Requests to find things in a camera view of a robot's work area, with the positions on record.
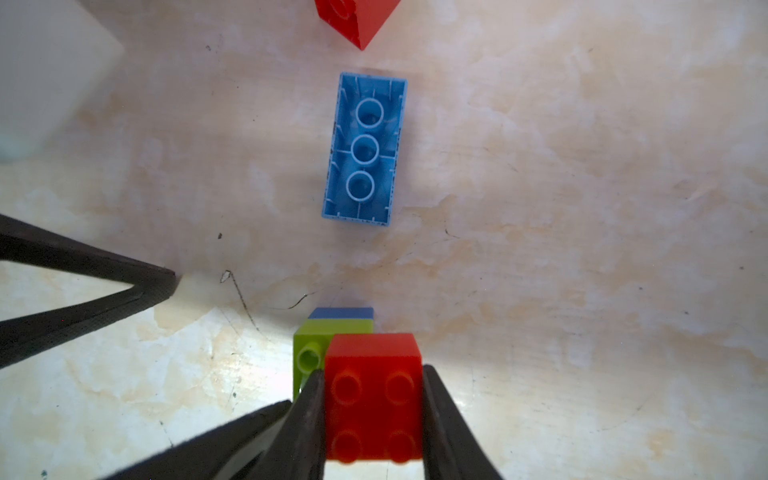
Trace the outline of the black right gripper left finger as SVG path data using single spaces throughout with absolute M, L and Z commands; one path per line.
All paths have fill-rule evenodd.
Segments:
M 323 479 L 326 461 L 324 372 L 312 372 L 270 447 L 246 479 Z

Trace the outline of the small lime lego brick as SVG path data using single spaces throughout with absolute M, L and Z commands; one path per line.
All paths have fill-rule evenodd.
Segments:
M 325 355 L 337 334 L 372 334 L 372 318 L 307 319 L 293 336 L 293 399 L 296 400 L 309 379 L 324 368 Z

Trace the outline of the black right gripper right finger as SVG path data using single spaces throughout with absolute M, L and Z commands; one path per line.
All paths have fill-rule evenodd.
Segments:
M 432 365 L 423 366 L 422 385 L 425 478 L 501 480 Z

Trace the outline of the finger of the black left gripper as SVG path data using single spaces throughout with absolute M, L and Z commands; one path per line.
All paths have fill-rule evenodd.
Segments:
M 89 334 L 170 298 L 170 269 L 86 245 L 20 220 L 1 217 L 1 259 L 128 284 L 121 292 L 1 323 L 3 368 Z
M 232 478 L 269 445 L 268 430 L 283 420 L 289 400 L 263 407 L 150 458 L 110 474 L 110 479 Z

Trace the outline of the red square lego brick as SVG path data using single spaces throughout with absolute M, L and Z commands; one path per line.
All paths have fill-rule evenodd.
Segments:
M 411 333 L 334 336 L 324 369 L 326 458 L 420 460 L 422 373 Z

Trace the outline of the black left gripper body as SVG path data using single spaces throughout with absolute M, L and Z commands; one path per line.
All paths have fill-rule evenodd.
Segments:
M 3 1 L 1 160 L 21 160 L 44 146 L 123 54 L 78 1 Z

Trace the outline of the small blue lego brick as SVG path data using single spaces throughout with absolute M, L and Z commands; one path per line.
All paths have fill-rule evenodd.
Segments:
M 309 319 L 374 319 L 372 307 L 318 307 Z

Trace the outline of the long blue lego brick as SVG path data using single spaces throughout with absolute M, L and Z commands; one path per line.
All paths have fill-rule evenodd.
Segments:
M 407 90 L 401 78 L 340 74 L 323 217 L 390 225 Z

